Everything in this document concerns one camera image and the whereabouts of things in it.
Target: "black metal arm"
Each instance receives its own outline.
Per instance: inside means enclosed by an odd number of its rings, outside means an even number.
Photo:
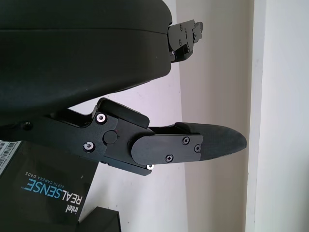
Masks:
[[[216,158],[229,154],[230,150],[218,150],[221,144],[232,144],[236,148],[233,152],[247,145],[240,133],[211,125],[215,129],[211,144],[203,148],[203,134],[209,134],[211,128],[192,131],[192,125],[201,128],[200,124],[186,123],[149,128],[146,116],[102,98],[90,115],[64,110],[31,118],[0,128],[0,138],[59,148],[140,175],[150,174],[154,164],[214,158],[203,149],[215,148],[212,155]]]

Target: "black object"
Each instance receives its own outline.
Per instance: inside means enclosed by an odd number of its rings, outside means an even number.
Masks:
[[[97,123],[99,115],[105,116],[104,124]],[[239,132],[226,127],[176,123],[149,128],[148,123],[146,116],[102,98],[88,116],[67,110],[34,117],[28,120],[30,130],[21,122],[2,127],[0,137],[55,147],[140,175],[151,173],[147,165],[209,160],[247,145]],[[90,151],[85,150],[87,143],[93,147]]]
[[[0,1],[0,125],[167,75],[171,23],[162,0]]]
[[[76,232],[121,232],[119,212],[97,207],[77,226]]]
[[[148,117],[107,99],[92,114],[67,107],[165,76],[202,38],[172,25],[162,0],[2,0],[0,139],[30,141],[148,175],[154,164],[209,160],[247,146],[237,131]]]
[[[97,166],[63,150],[22,142],[0,174],[1,231],[74,232]]]

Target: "black plastic part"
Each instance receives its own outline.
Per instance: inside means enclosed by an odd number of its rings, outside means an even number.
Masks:
[[[188,133],[203,135],[201,161],[236,153],[247,147],[246,138],[228,127],[182,122],[175,123],[175,125]]]
[[[118,139],[118,135],[113,130],[106,132],[103,136],[103,141],[106,144],[114,144],[114,143],[116,143],[117,139]]]
[[[119,212],[96,207],[77,226],[76,232],[121,232]]]
[[[0,29],[135,29],[167,34],[162,0],[1,0]]]
[[[172,25],[169,27],[170,61],[180,62],[193,54],[193,45],[202,38],[203,23],[194,20]]]
[[[146,168],[147,164],[151,164],[137,163],[132,159],[131,155],[131,147],[133,146],[133,143],[142,136],[154,135],[151,130],[119,119],[115,131],[117,132],[119,138],[116,143],[107,144],[107,150],[104,156],[124,163],[139,166],[141,168]]]
[[[0,30],[0,125],[165,76],[166,34],[126,29]]]
[[[23,130],[19,124],[14,128],[0,129],[0,138],[6,141],[30,141],[47,147],[55,147],[93,161],[104,161],[106,145],[103,135],[114,130],[118,119],[107,116],[108,122],[97,124],[94,119],[86,128],[79,128],[53,118],[42,116],[29,120],[33,125],[31,130]],[[84,151],[84,144],[92,142],[95,150],[91,153]]]
[[[190,138],[190,143],[183,144],[183,138]],[[199,161],[201,154],[195,152],[194,147],[203,142],[203,136],[194,134],[166,134],[143,136],[132,147],[132,158],[139,164],[164,164],[167,155],[172,155],[170,163]]]
[[[101,112],[106,112],[109,115],[121,118],[145,129],[149,126],[149,118],[147,116],[107,98],[101,98],[97,108]]]

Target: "white label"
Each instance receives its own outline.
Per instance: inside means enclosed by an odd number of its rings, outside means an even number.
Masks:
[[[0,140],[0,175],[8,165],[21,142],[5,142]]]

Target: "black clamp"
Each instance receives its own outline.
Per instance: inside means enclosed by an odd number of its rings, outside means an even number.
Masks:
[[[169,51],[172,63],[188,59],[193,45],[202,38],[203,23],[190,20],[169,27]]]

